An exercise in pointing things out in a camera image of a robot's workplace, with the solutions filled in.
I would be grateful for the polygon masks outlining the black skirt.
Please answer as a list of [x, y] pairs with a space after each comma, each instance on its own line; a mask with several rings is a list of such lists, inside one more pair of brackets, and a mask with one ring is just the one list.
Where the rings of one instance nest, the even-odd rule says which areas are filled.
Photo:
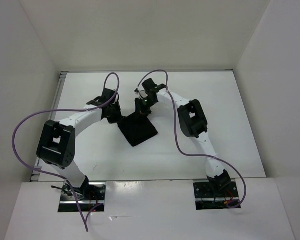
[[135, 147], [158, 134], [147, 116], [139, 115], [137, 112], [123, 117], [117, 125], [132, 147]]

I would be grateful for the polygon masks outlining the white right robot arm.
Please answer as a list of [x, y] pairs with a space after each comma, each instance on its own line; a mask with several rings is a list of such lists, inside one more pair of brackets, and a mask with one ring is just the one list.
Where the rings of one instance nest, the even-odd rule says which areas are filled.
[[151, 78], [142, 79], [135, 90], [138, 94], [137, 107], [140, 113], [150, 114], [150, 108], [162, 103], [173, 108], [174, 132], [180, 129], [182, 134], [193, 140], [206, 157], [205, 173], [209, 183], [209, 191], [214, 198], [221, 196], [230, 184], [230, 176], [222, 162], [217, 160], [216, 152], [209, 140], [208, 122], [197, 99], [189, 100], [166, 89], [164, 84], [157, 85]]

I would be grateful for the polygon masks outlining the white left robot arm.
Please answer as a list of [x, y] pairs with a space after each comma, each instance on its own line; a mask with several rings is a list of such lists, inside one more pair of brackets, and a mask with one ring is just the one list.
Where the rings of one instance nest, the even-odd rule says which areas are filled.
[[74, 161], [76, 137], [93, 124], [107, 119], [115, 124], [122, 119], [117, 92], [104, 88], [102, 95], [89, 101], [85, 110], [60, 121], [48, 120], [42, 130], [37, 157], [51, 165], [73, 186], [71, 193], [83, 200], [94, 191], [89, 179]]

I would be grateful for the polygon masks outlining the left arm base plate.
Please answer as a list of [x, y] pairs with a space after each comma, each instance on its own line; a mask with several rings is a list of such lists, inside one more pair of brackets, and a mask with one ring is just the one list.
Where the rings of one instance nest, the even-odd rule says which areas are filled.
[[[106, 183], [90, 182], [89, 186], [91, 188], [91, 191], [86, 196], [76, 193], [81, 211], [83, 213], [88, 213], [90, 210], [92, 210], [93, 212], [103, 212], [106, 194]], [[67, 183], [64, 183], [62, 188], [57, 187], [57, 189], [61, 190], [58, 212], [78, 212], [76, 201], [69, 185]]]

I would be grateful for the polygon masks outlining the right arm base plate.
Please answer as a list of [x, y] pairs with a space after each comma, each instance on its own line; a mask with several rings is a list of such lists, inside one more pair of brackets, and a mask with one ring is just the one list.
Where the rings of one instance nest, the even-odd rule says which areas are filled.
[[196, 210], [227, 209], [229, 206], [235, 206], [240, 202], [234, 181], [231, 181], [224, 190], [216, 195], [214, 195], [207, 180], [194, 181], [193, 190]]

